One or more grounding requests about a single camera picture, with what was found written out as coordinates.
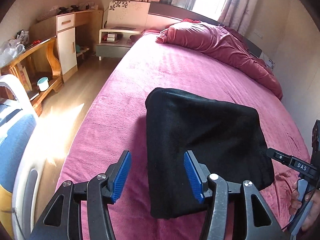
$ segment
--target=wooden floor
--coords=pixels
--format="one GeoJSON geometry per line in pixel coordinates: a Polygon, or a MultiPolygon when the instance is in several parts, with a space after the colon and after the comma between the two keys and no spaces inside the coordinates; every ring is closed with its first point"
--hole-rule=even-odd
{"type": "Polygon", "coordinates": [[[59,93],[51,91],[42,102],[38,147],[43,147],[47,160],[36,200],[35,223],[55,192],[62,165],[82,121],[119,61],[90,57],[59,93]]]}

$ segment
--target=human hand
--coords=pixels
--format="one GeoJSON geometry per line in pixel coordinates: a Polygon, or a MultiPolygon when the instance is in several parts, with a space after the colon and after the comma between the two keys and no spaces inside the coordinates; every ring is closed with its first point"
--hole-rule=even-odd
{"type": "MultiPolygon", "coordinates": [[[[290,215],[294,215],[302,205],[302,203],[299,200],[297,200],[299,197],[299,192],[297,190],[297,183],[295,182],[292,187],[295,190],[292,192],[292,195],[291,195],[291,205],[289,207],[290,215]]],[[[311,194],[312,194],[312,191],[305,196],[306,201],[309,200],[311,194]]],[[[302,231],[307,231],[313,225],[313,223],[315,222],[315,220],[317,219],[320,213],[320,190],[317,189],[315,191],[311,201],[313,201],[313,205],[312,205],[312,208],[310,209],[308,216],[306,217],[306,220],[303,222],[303,225],[301,227],[302,231]]]]}

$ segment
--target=folded black garment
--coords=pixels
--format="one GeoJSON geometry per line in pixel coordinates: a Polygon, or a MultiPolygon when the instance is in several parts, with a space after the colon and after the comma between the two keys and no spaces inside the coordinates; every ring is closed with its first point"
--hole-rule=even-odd
{"type": "Polygon", "coordinates": [[[258,190],[274,170],[251,107],[203,98],[178,89],[154,89],[146,99],[148,181],[151,215],[175,218],[206,209],[192,194],[183,154],[192,150],[226,181],[251,180],[258,190]]]}

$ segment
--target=pink blanket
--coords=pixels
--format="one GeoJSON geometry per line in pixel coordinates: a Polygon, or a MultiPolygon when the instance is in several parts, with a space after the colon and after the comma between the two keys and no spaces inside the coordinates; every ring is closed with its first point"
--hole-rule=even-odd
{"type": "MultiPolygon", "coordinates": [[[[194,240],[200,236],[203,212],[170,220],[150,216],[145,99],[154,88],[177,88],[254,107],[269,147],[305,161],[309,155],[292,118],[269,89],[200,52],[157,44],[155,39],[154,34],[139,39],[101,89],[73,141],[57,187],[67,179],[78,183],[105,172],[128,149],[132,167],[123,194],[115,205],[109,205],[116,238],[194,240]]],[[[274,163],[274,169],[275,182],[261,193],[284,226],[297,173],[279,163],[274,163]]],[[[85,204],[82,221],[84,239],[88,240],[85,204]]]]}
{"type": "Polygon", "coordinates": [[[244,43],[224,27],[184,20],[163,30],[157,42],[194,49],[240,69],[282,99],[281,86],[272,72],[268,71],[263,60],[251,57],[244,43]]]}

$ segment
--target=blue gripper pad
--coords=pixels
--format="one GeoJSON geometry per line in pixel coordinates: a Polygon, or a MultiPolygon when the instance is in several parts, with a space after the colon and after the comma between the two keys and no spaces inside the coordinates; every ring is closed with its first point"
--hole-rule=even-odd
{"type": "Polygon", "coordinates": [[[196,200],[198,200],[199,203],[202,204],[204,202],[203,184],[201,183],[200,177],[188,152],[184,153],[183,163],[188,175],[193,195],[196,198],[196,200]]]}
{"type": "Polygon", "coordinates": [[[113,201],[113,203],[115,203],[121,196],[130,168],[131,168],[131,153],[127,152],[119,168],[119,171],[113,181],[113,192],[111,194],[111,200],[113,201]]]}

